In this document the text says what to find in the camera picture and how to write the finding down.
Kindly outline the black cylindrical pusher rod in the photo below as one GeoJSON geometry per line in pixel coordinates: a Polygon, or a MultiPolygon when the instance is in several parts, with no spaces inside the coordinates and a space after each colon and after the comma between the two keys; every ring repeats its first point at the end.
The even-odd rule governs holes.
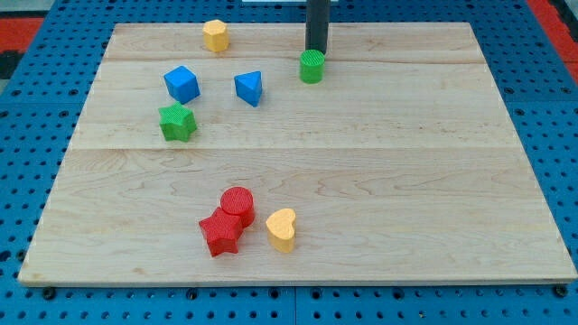
{"type": "Polygon", "coordinates": [[[327,51],[329,21],[331,12],[330,0],[307,0],[305,20],[305,49],[317,50],[322,54],[327,51]]]}

